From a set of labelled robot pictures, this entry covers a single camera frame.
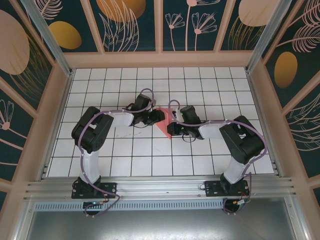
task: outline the black mounting bracket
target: black mounting bracket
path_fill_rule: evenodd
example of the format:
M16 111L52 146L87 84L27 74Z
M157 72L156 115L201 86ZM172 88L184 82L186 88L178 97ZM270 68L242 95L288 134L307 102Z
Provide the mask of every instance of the black mounting bracket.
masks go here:
M78 182L72 184L72 199L104 199L105 196L102 192L97 191L88 183L84 182L80 177L78 177ZM95 181L94 185L101 190L109 193L117 193L117 183L116 182L101 182L101 177ZM106 196L109 199L116 198L115 196Z
M249 186L246 180L240 180L232 184L232 188L226 192L220 184L221 181L205 181L204 190L207 197L241 197L241 192L249 195Z

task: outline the fern illustration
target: fern illustration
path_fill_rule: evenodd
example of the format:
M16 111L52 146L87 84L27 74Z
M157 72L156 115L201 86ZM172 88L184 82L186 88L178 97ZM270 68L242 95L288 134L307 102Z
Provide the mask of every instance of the fern illustration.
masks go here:
M282 42L277 47L292 43L293 50L299 53L311 53L311 50L320 43L320 24L315 26L304 25L296 31L293 39Z
M303 11L302 20L310 27L320 22L320 0L308 0Z
M122 2L122 12L115 0L110 0L108 3L105 0L99 1L104 12L110 17L110 19L105 18L99 13L104 25L102 43L105 50L107 52L136 51L139 44L139 26L134 12L128 9L124 2Z
M53 20L63 8L61 0L34 0L34 2L42 17L47 20Z
M320 94L310 103L291 110L287 121L300 151L320 149Z

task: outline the black grid line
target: black grid line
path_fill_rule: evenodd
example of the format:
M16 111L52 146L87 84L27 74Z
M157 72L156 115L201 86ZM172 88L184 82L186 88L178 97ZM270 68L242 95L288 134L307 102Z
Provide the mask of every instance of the black grid line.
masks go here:
M110 175L111 176L111 170L112 170L112 161L114 159L114 148L115 148L115 137L116 137L116 130L114 130L113 133L113 142L112 142L112 153L111 153L111 162L110 162Z
M201 90L202 90L202 98L203 98L203 107L204 107L204 114L205 114L205 119L208 120L208 117L207 117L207 110L206 110L206 106L205 106L205 96L204 96L204 93L203 93L203 86L202 86L202 81L200 79L200 83L201 83ZM212 152L212 147L211 147L211 140L209 139L209 145L210 145L210 152L211 152L211 162L212 162L212 168L213 168L213 174L215 174L215 165L214 165L214 158L213 158L213 152Z
M88 84L87 84L87 86L86 86L86 91L88 91L89 80L88 80ZM81 116L84 114L85 103L86 103L86 96L87 96L87 93L85 93L85 96L84 96L84 101L83 101L83 107L82 107L82 111L81 111ZM70 170L71 170L71 166L72 166L72 161L73 161L73 159L74 159L74 158L73 158L73 155L74 155L75 149L76 149L76 145L74 145L74 148L73 148L72 158L71 158L70 167L69 167L69 172L68 172L68 177L69 177L69 175L70 175Z
M72 83L71 83L71 86L70 86L70 89L69 89L69 93L68 93L68 96L66 98L66 103L65 105L67 105L68 101L69 101L69 97L70 97L70 93L71 93L71 89L72 89L72 86L74 84L74 81L72 80ZM64 110L63 110L63 115L62 115L62 118L61 118L61 122L60 122L60 126L59 126L59 130L58 130L58 133L57 133L57 138L55 139L54 141L54 147L53 147L53 150L52 150L52 154L51 154L51 157L50 157L50 164L49 164L49 167L48 167L48 171L47 171L47 176L49 176L50 174L50 169L51 169L51 165L52 165L52 162L53 162L53 158L55 156L55 152L56 152L56 147L57 147L57 143L58 143L58 139L59 139L59 135L60 135L60 131L61 131L61 127L62 127L62 123L63 123L63 120L65 118L65 114L66 114L66 107L64 107Z
M183 68L183 77L184 77L184 89L185 89L185 102L186 102L186 105L188 106L185 68ZM194 157L193 157L193 152L192 152L191 138L190 138L190 151L191 151L192 173L193 173L193 175L195 175L195 166L194 166Z

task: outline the red triangular block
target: red triangular block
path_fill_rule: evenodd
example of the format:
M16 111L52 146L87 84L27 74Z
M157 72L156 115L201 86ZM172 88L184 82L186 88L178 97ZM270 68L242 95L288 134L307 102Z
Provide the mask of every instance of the red triangular block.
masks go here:
M171 135L168 133L167 126L172 123L172 116L168 110L168 108L159 107L157 110L160 110L164 113L164 120L157 122L155 125L169 138L171 139Z

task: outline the white grid tile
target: white grid tile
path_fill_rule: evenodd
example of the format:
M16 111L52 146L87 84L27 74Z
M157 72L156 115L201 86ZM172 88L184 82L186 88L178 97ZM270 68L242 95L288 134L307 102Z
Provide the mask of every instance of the white grid tile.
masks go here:
M111 162L111 177L128 177L131 175L131 157L113 157Z
M121 79L122 68L108 68L106 70L105 79L117 80Z
M123 93L135 93L136 92L136 81L132 80L121 80L120 92Z
M193 175L193 163L191 156L173 156L173 175Z
M153 91L154 92L169 92L169 80L168 79L153 79Z
M201 79L202 84L202 91L218 91L218 84L217 80L210 78L210 79Z
M214 175L212 156L193 156L194 175Z
M217 79L230 79L230 69L229 67L215 67L215 75Z
M119 93L120 80L105 80L103 92L104 93Z
M234 83L230 78L217 79L219 91L235 91Z
M169 78L170 79L184 79L184 68L183 67L169 67Z
M231 76L234 79L246 79L246 72L243 67L230 67Z
M87 93L102 93L104 89L104 80L92 80L89 81Z
M152 79L152 67L138 68L137 79Z
M153 156L152 175L153 176L172 176L172 157Z
M87 91L89 81L73 81L71 87L71 93L85 93Z
M153 79L168 79L169 72L167 67L154 67Z
M71 157L54 157L51 162L49 177L66 177L69 174Z
M106 77L106 68L95 68L91 70L90 80L104 80Z
M201 92L201 80L200 79L186 79L185 89L187 92Z
M49 177L76 177L80 151L71 131L89 106L101 111L122 109L144 88L154 90L156 106L177 99L181 108L194 105L201 120L246 116L260 132L261 125L242 68L155 67L77 69L49 165ZM99 151L99 171L110 176L220 175L231 156L223 139L184 142L172 140L156 126L110 129ZM248 172L272 174L269 156Z
M185 92L185 80L184 79L169 79L170 92Z
M216 73L214 67L199 67L200 77L202 79L215 79Z
M184 67L184 77L186 79L199 79L200 73L198 67Z
M75 71L73 80L89 80L91 68L78 68Z
M137 79L137 69L134 67L122 68L121 79Z
M132 176L151 176L151 156L134 156L132 158Z

